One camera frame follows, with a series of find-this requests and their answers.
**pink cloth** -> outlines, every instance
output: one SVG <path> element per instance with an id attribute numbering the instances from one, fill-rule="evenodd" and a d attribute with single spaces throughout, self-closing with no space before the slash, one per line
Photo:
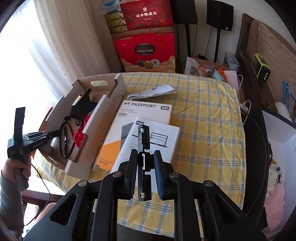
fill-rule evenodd
<path id="1" fill-rule="evenodd" d="M 270 231 L 274 230 L 284 218 L 284 185 L 278 184 L 276 195 L 265 205 L 266 219 Z"/>

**hand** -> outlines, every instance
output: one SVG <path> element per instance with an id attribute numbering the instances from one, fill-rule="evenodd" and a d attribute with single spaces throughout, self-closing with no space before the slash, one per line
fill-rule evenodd
<path id="1" fill-rule="evenodd" d="M 2 176 L 13 183 L 17 183 L 17 180 L 15 179 L 15 167 L 23 168 L 24 170 L 22 173 L 26 178 L 31 176 L 31 154 L 28 154 L 26 163 L 22 163 L 21 161 L 12 158 L 6 160 L 2 169 Z"/>

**beige curtain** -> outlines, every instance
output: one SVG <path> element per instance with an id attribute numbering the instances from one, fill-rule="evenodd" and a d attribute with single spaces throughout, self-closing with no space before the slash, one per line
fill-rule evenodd
<path id="1" fill-rule="evenodd" d="M 48 44 L 65 76 L 75 79 L 119 72 L 120 62 L 102 0 L 34 0 Z"/>

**brown cushion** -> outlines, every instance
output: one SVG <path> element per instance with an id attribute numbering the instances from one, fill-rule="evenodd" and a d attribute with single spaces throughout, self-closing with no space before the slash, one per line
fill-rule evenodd
<path id="1" fill-rule="evenodd" d="M 271 74 L 267 83 L 274 101 L 281 99 L 283 81 L 289 83 L 291 92 L 296 96 L 296 56 L 262 22 L 252 24 L 247 53 L 252 57 L 255 53 L 261 54 L 269 65 Z"/>

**speaker pole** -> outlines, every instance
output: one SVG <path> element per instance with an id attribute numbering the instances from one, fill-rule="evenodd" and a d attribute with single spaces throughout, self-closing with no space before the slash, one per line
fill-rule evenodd
<path id="1" fill-rule="evenodd" d="M 189 32 L 189 24 L 187 23 L 185 24 L 185 30 L 186 30 L 188 57 L 191 57 L 190 32 Z"/>
<path id="2" fill-rule="evenodd" d="M 217 63 L 217 57 L 218 57 L 218 51 L 219 51 L 219 43 L 220 43 L 220 33 L 221 33 L 221 29 L 217 28 L 217 40 L 216 40 L 216 50 L 215 50 L 214 63 Z"/>

